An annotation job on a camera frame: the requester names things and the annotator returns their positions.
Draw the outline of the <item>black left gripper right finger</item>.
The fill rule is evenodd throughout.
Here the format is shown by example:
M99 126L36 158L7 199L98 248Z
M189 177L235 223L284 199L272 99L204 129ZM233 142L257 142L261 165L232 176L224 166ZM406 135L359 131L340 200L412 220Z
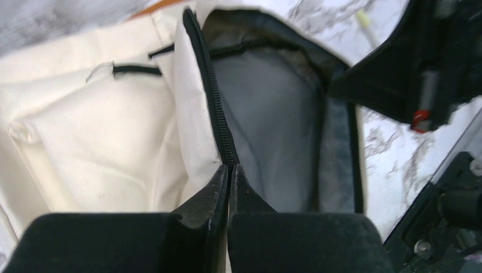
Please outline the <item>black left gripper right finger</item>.
M233 272L392 272L379 232L355 213L279 213L231 177L228 254Z

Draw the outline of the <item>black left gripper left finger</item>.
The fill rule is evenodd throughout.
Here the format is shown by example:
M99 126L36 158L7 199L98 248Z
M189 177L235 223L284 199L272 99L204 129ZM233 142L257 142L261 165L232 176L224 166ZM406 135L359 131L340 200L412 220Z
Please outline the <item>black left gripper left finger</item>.
M229 169L169 213L55 213L25 231L5 272L225 272Z

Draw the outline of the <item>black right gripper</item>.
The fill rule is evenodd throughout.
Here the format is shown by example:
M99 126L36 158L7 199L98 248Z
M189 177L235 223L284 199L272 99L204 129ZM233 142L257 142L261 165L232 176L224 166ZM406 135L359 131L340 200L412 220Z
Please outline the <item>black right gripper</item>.
M419 133L447 124L481 95L481 1L408 1L388 38L329 94Z

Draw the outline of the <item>cream canvas backpack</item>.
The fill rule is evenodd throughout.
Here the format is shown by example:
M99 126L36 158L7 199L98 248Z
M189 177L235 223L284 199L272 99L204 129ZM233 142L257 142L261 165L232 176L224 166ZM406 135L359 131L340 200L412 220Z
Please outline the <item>cream canvas backpack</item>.
M281 212L364 212L357 54L293 18L189 1L1 57L1 252L50 213L170 212L222 163Z

